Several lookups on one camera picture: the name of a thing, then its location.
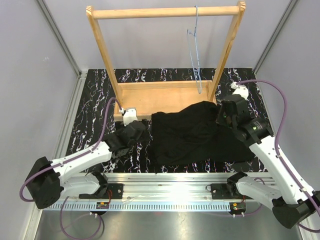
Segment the black trousers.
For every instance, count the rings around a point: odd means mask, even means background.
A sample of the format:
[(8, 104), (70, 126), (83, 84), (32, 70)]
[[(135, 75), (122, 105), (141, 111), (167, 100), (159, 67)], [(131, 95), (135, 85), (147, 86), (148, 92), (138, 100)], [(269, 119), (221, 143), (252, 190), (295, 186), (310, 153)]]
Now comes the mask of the black trousers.
[(217, 124), (220, 106), (201, 101), (179, 112), (151, 116), (149, 159), (156, 165), (188, 165), (205, 160), (246, 162), (255, 157), (226, 126)]

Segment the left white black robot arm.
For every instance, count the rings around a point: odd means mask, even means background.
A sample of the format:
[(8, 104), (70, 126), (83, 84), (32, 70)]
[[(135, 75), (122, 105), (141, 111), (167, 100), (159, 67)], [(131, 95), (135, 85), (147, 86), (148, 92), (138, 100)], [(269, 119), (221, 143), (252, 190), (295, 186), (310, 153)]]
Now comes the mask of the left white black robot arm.
[(101, 199), (108, 192), (108, 178), (101, 172), (78, 174), (92, 166), (127, 155), (137, 143), (149, 140), (148, 123), (135, 120), (128, 125), (118, 124), (115, 132), (102, 141), (74, 154), (48, 160), (37, 159), (32, 166), (25, 187), (38, 209), (45, 209), (63, 197)]

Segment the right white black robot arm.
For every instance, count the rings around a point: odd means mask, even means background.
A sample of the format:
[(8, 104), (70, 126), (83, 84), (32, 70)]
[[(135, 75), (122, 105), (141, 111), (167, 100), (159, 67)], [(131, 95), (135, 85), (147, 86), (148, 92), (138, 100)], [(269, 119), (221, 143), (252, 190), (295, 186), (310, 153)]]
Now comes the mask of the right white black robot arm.
[(287, 229), (316, 212), (320, 205), (319, 191), (304, 183), (280, 146), (275, 144), (268, 122), (251, 117), (244, 97), (239, 94), (225, 97), (221, 101), (217, 122), (230, 128), (236, 138), (263, 162), (278, 187), (274, 189), (239, 172), (227, 179), (229, 197), (247, 196), (260, 202)]

